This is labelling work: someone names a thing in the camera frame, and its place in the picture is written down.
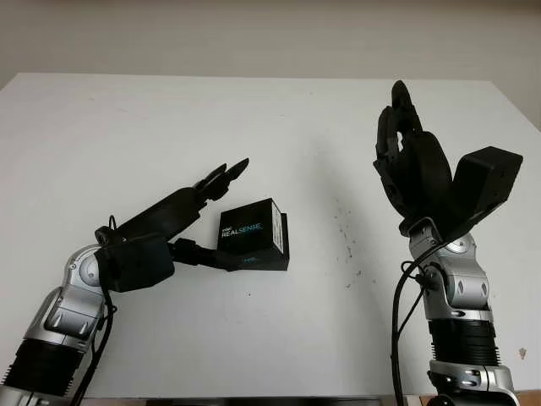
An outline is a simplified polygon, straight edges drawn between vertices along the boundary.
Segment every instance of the white table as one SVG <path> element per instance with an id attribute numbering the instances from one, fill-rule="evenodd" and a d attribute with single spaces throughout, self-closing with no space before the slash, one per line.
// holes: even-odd
<path id="1" fill-rule="evenodd" d="M 271 196 L 289 218 L 289 271 L 181 265 L 154 288 L 115 294 L 112 338 L 88 395 L 391 393 L 391 295 L 409 254 L 372 161 L 392 83 L 16 76 L 0 92 L 0 368 L 68 256 L 94 242 L 110 213 L 125 221 L 249 156 L 183 235 L 213 247 L 221 211 Z M 510 200 L 473 236 L 501 358 L 516 389 L 539 388 L 540 134 L 490 83 L 407 84 L 453 168 L 486 145 L 524 155 Z M 403 310 L 417 289 L 408 286 Z M 401 348 L 405 392 L 432 392 L 421 310 Z"/>

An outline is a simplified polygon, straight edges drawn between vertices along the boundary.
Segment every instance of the black box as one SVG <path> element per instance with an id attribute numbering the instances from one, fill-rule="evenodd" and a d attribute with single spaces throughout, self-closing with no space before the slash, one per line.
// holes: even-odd
<path id="1" fill-rule="evenodd" d="M 287 269 L 287 216 L 272 199 L 224 211 L 218 233 L 218 250 L 238 256 L 241 269 Z"/>

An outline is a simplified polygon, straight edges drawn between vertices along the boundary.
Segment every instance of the robot forearm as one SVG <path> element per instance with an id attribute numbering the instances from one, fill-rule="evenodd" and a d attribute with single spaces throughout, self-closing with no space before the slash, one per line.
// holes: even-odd
<path id="1" fill-rule="evenodd" d="M 410 250 L 418 258 L 438 243 L 434 228 L 427 225 L 412 234 Z M 519 404 L 511 373 L 500 365 L 489 282 L 475 250 L 468 233 L 421 264 L 434 350 L 429 378 L 440 394 L 432 405 Z"/>

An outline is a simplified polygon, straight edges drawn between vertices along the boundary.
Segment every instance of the cable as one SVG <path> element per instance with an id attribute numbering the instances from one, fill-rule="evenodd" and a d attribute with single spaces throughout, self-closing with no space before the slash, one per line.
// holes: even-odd
<path id="1" fill-rule="evenodd" d="M 413 302 L 412 304 L 412 308 L 409 310 L 409 312 L 407 313 L 407 316 L 406 318 L 404 319 L 404 321 L 402 322 L 402 324 L 400 325 L 400 328 L 398 329 L 398 338 L 400 338 L 400 335 L 402 334 L 402 330 L 404 329 L 404 327 L 406 326 L 407 322 L 409 321 L 409 318 L 412 316 L 413 312 L 415 311 L 415 308 L 417 307 L 417 305 L 419 304 L 419 300 L 421 300 L 421 298 L 423 297 L 423 294 L 424 294 L 424 291 L 425 291 L 425 287 L 422 286 L 421 287 L 421 292 L 419 292 L 419 295 L 418 297 L 415 299 L 415 301 Z"/>
<path id="2" fill-rule="evenodd" d="M 94 373 L 96 372 L 96 368 L 98 366 L 98 363 L 100 362 L 100 358 L 103 355 L 103 351 L 105 349 L 105 346 L 107 345 L 107 340 L 109 339 L 109 336 L 111 335 L 113 315 L 115 313 L 115 306 L 112 304 L 109 291 L 104 288 L 102 288 L 102 291 L 103 291 L 103 296 L 105 298 L 105 303 L 106 303 L 106 308 L 107 308 L 107 316 L 104 317 L 104 320 L 106 321 L 105 331 L 103 332 L 103 337 L 101 338 L 98 349 L 96 351 L 93 351 L 92 353 L 92 360 L 90 362 L 90 365 L 88 369 L 86 370 L 85 375 L 83 376 L 83 379 L 81 380 L 81 383 L 79 384 L 79 387 L 77 388 L 77 392 L 75 392 L 74 394 L 74 398 L 72 399 L 70 406 L 79 406 L 81 401 L 83 400 L 86 390 L 88 389 L 88 386 L 90 385 L 90 381 L 92 380 L 92 377 L 94 376 Z"/>
<path id="3" fill-rule="evenodd" d="M 115 221 L 114 216 L 109 216 L 109 228 L 112 230 L 117 229 L 117 222 Z M 111 335 L 113 315 L 117 311 L 117 306 L 115 306 L 112 303 L 111 295 L 109 294 L 109 289 L 104 288 L 105 283 L 103 282 L 102 277 L 103 275 L 102 273 L 100 273 L 101 292 L 103 294 L 103 299 L 105 300 L 105 306 L 107 308 L 107 315 L 105 315 L 101 320 L 98 321 L 97 329 L 101 330 L 103 328 L 103 323 L 105 323 L 105 331 L 103 332 L 103 337 L 101 338 L 98 349 L 96 349 L 96 343 L 95 343 L 96 336 L 92 338 L 92 343 L 90 346 L 92 350 L 92 358 L 90 360 L 90 365 L 88 369 L 86 370 L 85 375 L 83 376 L 83 379 L 81 380 L 81 383 L 79 384 L 79 387 L 77 388 L 77 391 L 75 392 L 74 397 L 71 400 L 71 403 L 69 404 L 69 406 L 80 406 L 83 400 L 83 397 L 85 396 L 86 390 L 88 389 L 88 386 L 90 385 L 90 381 L 92 381 L 92 377 L 94 376 L 94 373 L 96 372 L 101 356 L 103 355 L 103 351 L 105 350 L 105 347 L 107 345 L 107 340 L 109 339 L 109 336 Z"/>
<path id="4" fill-rule="evenodd" d="M 400 264 L 400 269 L 402 269 L 402 273 L 406 273 L 406 270 L 404 269 L 404 266 L 411 265 L 413 261 L 403 261 L 403 263 Z"/>
<path id="5" fill-rule="evenodd" d="M 437 250 L 442 249 L 448 242 L 439 243 L 432 248 L 424 251 L 415 261 L 413 261 L 409 267 L 402 273 L 398 284 L 395 288 L 395 293 L 392 300 L 392 326 L 391 326 L 391 370 L 392 370 L 392 386 L 395 390 L 395 399 L 398 406 L 404 406 L 404 399 L 402 397 L 402 382 L 400 378 L 400 362 L 398 359 L 398 339 L 400 333 L 398 332 L 398 308 L 400 305 L 400 296 L 402 289 L 406 283 L 408 277 L 412 272 L 430 257 Z"/>

